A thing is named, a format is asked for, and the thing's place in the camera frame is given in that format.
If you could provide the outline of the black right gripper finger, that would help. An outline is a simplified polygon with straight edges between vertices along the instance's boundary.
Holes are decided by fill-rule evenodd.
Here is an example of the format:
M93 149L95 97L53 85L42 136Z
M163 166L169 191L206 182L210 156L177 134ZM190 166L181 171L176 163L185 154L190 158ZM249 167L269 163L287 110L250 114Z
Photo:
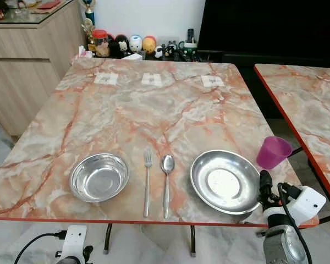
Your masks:
M260 203L263 206L274 205L273 181L265 169L260 171Z

